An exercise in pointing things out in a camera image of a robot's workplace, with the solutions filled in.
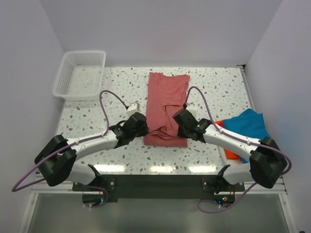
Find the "salmon pink t shirt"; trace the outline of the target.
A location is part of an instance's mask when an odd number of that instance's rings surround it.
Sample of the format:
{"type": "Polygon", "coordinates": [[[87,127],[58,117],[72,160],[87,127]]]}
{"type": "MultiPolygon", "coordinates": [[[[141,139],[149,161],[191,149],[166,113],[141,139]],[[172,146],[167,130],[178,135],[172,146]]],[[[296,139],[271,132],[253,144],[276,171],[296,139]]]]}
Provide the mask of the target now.
{"type": "Polygon", "coordinates": [[[151,72],[148,81],[146,118],[149,133],[144,144],[156,147],[187,147],[187,139],[178,137],[173,115],[183,108],[189,87],[189,75],[165,76],[151,72]]]}

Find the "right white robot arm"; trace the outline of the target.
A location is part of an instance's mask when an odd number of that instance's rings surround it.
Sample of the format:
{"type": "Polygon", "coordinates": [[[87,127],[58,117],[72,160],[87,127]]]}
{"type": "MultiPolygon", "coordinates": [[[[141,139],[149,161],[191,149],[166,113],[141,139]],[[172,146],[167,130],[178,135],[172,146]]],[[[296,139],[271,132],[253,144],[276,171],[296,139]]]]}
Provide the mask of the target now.
{"type": "Polygon", "coordinates": [[[289,166],[275,141],[246,137],[220,127],[211,120],[196,118],[186,109],[174,114],[178,125],[178,136],[227,149],[247,162],[225,165],[216,175],[212,184],[223,191],[243,182],[256,182],[271,189],[289,166]]]}

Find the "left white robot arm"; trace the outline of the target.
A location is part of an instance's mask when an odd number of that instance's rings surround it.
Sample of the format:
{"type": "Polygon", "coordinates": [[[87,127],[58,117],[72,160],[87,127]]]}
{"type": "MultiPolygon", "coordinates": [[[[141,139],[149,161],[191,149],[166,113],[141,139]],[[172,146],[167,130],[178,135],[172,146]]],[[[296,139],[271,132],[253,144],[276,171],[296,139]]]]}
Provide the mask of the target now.
{"type": "Polygon", "coordinates": [[[84,184],[89,190],[96,190],[101,184],[97,170],[94,166],[77,164],[76,161],[99,151],[128,145],[147,133],[146,117],[136,112],[122,126],[110,126],[105,132],[69,139],[62,135],[54,136],[35,158],[35,164],[49,186],[72,181],[84,184]]]}

